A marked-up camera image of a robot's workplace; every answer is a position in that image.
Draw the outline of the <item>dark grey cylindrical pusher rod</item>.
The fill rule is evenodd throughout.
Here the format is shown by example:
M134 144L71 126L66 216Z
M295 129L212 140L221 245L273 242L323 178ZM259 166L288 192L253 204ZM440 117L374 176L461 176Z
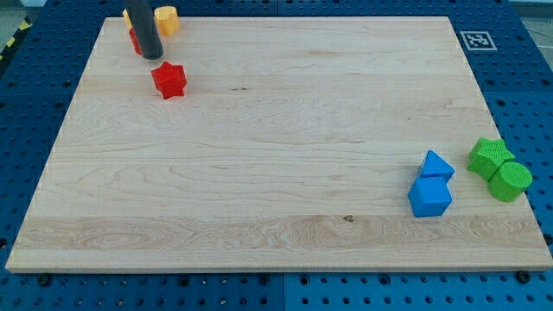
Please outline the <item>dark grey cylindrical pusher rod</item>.
M163 56L163 48L149 1L124 0L124 8L127 10L135 30L143 58L147 60L160 59Z

